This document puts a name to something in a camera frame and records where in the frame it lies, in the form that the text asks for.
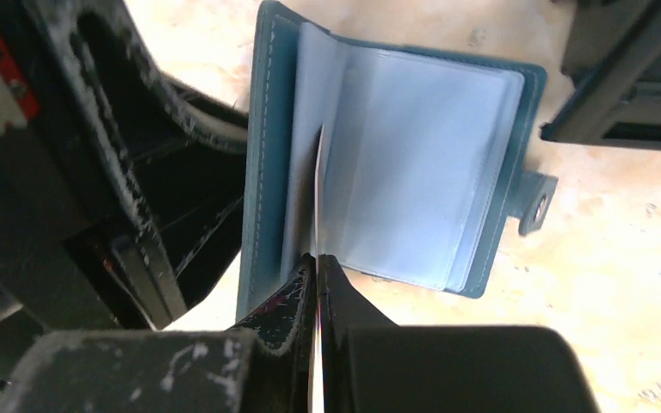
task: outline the table surface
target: table surface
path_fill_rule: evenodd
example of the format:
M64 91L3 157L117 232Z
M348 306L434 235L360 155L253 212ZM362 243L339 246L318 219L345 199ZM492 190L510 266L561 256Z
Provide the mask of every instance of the table surface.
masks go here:
M162 69L245 107L256 0L128 0ZM542 65L536 125L572 92L559 73L575 6L547 0L288 0L338 33ZM661 152L531 138L527 167L559 177L543 229L509 221L482 299L350 274L399 324L538 324L573 346L602 411L661 411ZM174 329L232 324L238 260Z

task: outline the bolt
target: bolt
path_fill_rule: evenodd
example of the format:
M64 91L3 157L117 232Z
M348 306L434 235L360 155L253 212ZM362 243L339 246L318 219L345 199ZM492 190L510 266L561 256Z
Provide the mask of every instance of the bolt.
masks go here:
M534 222L541 219L541 216L543 215L543 212L546 211L546 202L547 202L547 197L545 195L543 195L541 197L541 200L538 203L538 206L536 207L536 214L534 215Z
M14 95L16 99L21 99L27 94L27 85L19 82L16 79L11 79L7 83L9 90L11 90L11 95Z

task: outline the red component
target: red component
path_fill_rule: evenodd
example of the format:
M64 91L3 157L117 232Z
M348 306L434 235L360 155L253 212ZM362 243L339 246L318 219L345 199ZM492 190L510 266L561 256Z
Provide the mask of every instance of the red component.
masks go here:
M14 94L14 99L19 103L22 112L27 119L32 119L39 112L39 103L37 103L26 79L22 75L16 62L9 54L9 49L3 42L0 34L0 73L3 82L6 83Z

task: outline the blue fabric case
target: blue fabric case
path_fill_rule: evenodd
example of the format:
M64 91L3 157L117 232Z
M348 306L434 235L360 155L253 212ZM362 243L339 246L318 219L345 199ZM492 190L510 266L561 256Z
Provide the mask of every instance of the blue fabric case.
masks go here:
M257 17L252 66L250 130L244 189L244 226L237 317L260 305L287 278L280 273L287 181L293 130L294 86L302 16L277 2L265 2ZM520 106L494 189L478 248L464 288L455 292L480 297L511 216L521 220L519 233L541 227L557 180L522 169L535 112L546 82L537 65L463 53L393 46L338 37L356 46L407 52L469 65L517 71L525 78Z

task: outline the black object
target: black object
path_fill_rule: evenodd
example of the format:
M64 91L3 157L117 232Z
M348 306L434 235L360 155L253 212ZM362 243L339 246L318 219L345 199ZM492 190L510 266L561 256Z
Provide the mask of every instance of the black object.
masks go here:
M207 296L247 115L158 71L119 0L0 1L0 39L39 106L0 135L3 380L45 332L159 329Z
M595 412L569 347L539 327L399 327L334 256L225 332L71 332L42 338L0 411L296 412L308 406L315 310L329 412Z
M580 4L562 71L576 92L542 139L661 150L661 0Z

